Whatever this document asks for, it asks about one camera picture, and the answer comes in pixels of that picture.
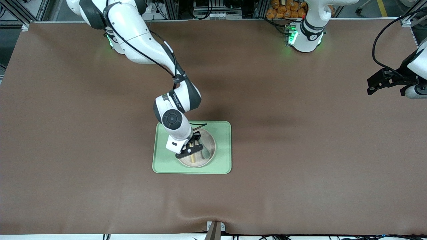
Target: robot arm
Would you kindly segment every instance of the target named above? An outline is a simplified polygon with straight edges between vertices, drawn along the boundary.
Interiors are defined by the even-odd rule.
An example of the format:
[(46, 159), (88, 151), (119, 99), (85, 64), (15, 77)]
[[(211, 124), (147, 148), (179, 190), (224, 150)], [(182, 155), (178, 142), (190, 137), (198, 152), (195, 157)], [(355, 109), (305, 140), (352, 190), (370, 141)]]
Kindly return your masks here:
[(129, 60), (139, 64), (161, 64), (173, 75), (176, 89), (156, 98), (153, 110), (157, 120), (169, 134), (166, 148), (176, 154), (194, 144), (199, 135), (193, 134), (184, 113), (196, 109), (202, 98), (199, 90), (179, 66), (169, 45), (159, 44), (147, 25), (131, 4), (116, 2), (104, 9), (105, 23), (109, 26)]
[(151, 35), (136, 3), (140, 0), (110, 0), (106, 7), (105, 0), (102, 0), (104, 5), (100, 0), (94, 1), (98, 4), (92, 0), (80, 0), (79, 3), (67, 0), (67, 3), (73, 12), (77, 11), (78, 4), (78, 12), (93, 28), (105, 29), (114, 40), (117, 52), (135, 63), (157, 64), (172, 75), (174, 88), (156, 98), (153, 110), (169, 134), (166, 148), (181, 157), (195, 153), (191, 148), (195, 148), (200, 133), (193, 132), (184, 113), (199, 106), (202, 100), (200, 92), (182, 70), (169, 45), (158, 43)]
[(424, 39), (419, 48), (409, 55), (396, 73), (386, 68), (368, 78), (368, 95), (374, 94), (379, 89), (389, 88), (396, 85), (405, 85), (401, 89), (401, 95), (411, 99), (427, 98), (427, 38)]
[(295, 32), (288, 37), (288, 43), (300, 52), (311, 52), (323, 36), (323, 30), (331, 18), (329, 5), (351, 5), (359, 0), (305, 0), (308, 12), (305, 18), (295, 25)]

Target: brown table surface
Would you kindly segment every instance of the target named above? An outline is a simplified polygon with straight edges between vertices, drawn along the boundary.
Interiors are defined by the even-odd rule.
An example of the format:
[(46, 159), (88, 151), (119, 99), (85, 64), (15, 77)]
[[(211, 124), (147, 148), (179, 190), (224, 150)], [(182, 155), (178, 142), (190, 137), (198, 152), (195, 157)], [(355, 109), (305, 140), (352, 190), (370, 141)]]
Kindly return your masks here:
[[(427, 102), (366, 94), (389, 21), (331, 21), (306, 54), (261, 20), (153, 23), (202, 93), (187, 117), (232, 125), (227, 175), (153, 172), (166, 72), (86, 24), (32, 23), (0, 87), (0, 232), (427, 233)], [(396, 24), (377, 55), (415, 48)]]

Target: white robot link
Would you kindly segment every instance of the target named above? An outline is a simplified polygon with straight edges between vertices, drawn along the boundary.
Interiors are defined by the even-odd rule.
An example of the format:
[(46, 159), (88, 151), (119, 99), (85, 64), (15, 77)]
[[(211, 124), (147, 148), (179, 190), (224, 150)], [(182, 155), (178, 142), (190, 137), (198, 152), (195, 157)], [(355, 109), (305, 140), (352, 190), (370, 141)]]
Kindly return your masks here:
[(351, 5), (359, 0), (305, 0), (308, 12), (305, 18), (291, 24), (293, 32), (288, 36), (289, 45), (300, 52), (313, 51), (320, 44), (323, 31), (331, 18), (329, 5)]
[(157, 64), (173, 77), (173, 89), (157, 97), (153, 105), (157, 120), (169, 134), (166, 148), (176, 153), (177, 158), (201, 151), (203, 146), (197, 144), (200, 133), (193, 132), (184, 113), (196, 109), (202, 97), (167, 42), (161, 39), (164, 44), (160, 44), (151, 35), (141, 17), (146, 7), (144, 0), (109, 0), (108, 5), (105, 0), (67, 0), (67, 3), (91, 27), (104, 29), (118, 53), (135, 63)]

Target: green tray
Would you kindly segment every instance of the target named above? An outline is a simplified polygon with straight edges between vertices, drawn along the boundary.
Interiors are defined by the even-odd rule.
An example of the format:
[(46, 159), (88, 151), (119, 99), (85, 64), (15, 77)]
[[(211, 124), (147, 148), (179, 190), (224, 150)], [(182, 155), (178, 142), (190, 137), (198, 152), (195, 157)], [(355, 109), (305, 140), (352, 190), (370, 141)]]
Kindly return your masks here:
[(153, 171), (156, 173), (185, 174), (227, 174), (231, 171), (231, 125), (227, 121), (190, 121), (190, 123), (207, 123), (203, 128), (214, 138), (216, 149), (213, 159), (203, 167), (187, 167), (176, 157), (175, 153), (165, 148), (168, 134), (158, 123), (154, 142)]

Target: black clamp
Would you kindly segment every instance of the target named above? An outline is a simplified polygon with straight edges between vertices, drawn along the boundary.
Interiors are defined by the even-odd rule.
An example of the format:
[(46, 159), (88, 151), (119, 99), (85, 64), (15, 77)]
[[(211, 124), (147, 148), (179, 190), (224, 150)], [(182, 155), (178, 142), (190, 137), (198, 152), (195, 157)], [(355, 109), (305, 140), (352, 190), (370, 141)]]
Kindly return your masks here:
[(184, 74), (182, 74), (182, 75), (176, 75), (174, 78), (172, 78), (173, 79), (173, 83), (175, 83), (175, 84), (178, 84), (178, 83), (180, 83), (180, 82), (182, 82), (182, 81), (185, 81), (185, 80), (189, 80), (188, 79), (188, 76), (184, 73)]
[(405, 85), (400, 89), (401, 95), (405, 96), (405, 91), (409, 87), (416, 85), (415, 91), (420, 95), (427, 94), (426, 84), (423, 79), (418, 78), (416, 75), (403, 75), (399, 76), (385, 68), (380, 69), (370, 78), (368, 78), (368, 95), (371, 96), (377, 90), (382, 88), (390, 88), (396, 85)]
[(181, 158), (190, 156), (191, 154), (194, 154), (196, 152), (202, 151), (203, 145), (202, 144), (197, 144), (196, 145), (196, 141), (199, 141), (200, 137), (201, 137), (201, 135), (200, 135), (199, 131), (193, 133), (193, 136), (190, 138), (190, 140), (188, 141), (188, 143), (185, 145), (185, 148), (183, 148), (181, 150), (180, 154), (176, 153), (175, 157), (177, 159), (181, 159)]

